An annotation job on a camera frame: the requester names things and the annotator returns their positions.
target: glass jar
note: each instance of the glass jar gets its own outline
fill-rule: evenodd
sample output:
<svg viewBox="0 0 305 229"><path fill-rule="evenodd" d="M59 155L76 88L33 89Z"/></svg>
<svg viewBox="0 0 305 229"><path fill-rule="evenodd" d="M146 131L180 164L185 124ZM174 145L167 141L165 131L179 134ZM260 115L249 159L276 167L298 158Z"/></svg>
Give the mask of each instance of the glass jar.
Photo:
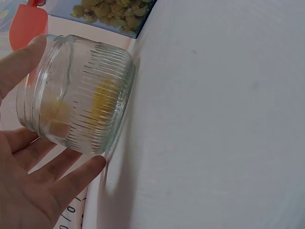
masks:
<svg viewBox="0 0 305 229"><path fill-rule="evenodd" d="M109 152L134 75L126 50L74 35L47 35L41 62L18 87L18 119L40 137L78 152Z"/></svg>

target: jar rim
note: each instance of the jar rim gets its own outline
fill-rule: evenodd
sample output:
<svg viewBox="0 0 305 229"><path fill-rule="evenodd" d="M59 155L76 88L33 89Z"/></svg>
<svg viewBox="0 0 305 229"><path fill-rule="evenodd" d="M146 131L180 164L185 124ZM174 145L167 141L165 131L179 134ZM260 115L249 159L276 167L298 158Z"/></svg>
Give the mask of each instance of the jar rim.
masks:
<svg viewBox="0 0 305 229"><path fill-rule="evenodd" d="M17 117L19 122L30 129L36 131L41 136L39 125L39 107L41 105L43 90L47 82L48 75L45 74L52 66L56 55L63 47L66 39L64 36L47 34L47 46L40 63L29 73L19 84L17 88ZM55 42L48 49L48 42Z"/></svg>

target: white surface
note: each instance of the white surface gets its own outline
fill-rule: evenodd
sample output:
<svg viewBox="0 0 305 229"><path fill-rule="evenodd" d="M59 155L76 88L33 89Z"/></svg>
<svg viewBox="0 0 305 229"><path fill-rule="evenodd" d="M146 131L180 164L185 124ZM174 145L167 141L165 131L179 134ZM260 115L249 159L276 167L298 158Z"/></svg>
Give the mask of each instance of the white surface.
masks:
<svg viewBox="0 0 305 229"><path fill-rule="evenodd" d="M136 44L130 119L106 186L90 188L85 228L305 228L304 9L159 0Z"/></svg>

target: hand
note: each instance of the hand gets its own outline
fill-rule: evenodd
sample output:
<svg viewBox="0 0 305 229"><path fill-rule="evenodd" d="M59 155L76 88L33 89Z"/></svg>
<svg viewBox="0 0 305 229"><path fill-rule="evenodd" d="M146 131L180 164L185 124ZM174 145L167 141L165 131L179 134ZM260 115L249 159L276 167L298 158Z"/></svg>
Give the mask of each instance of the hand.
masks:
<svg viewBox="0 0 305 229"><path fill-rule="evenodd" d="M38 36L25 49L0 60L0 103L35 69L45 47L45 36ZM26 128L0 131L0 228L53 228L69 203L105 167L105 158L96 156L60 179L81 156L66 149L41 169L28 174L54 147L55 144L38 138Z"/></svg>

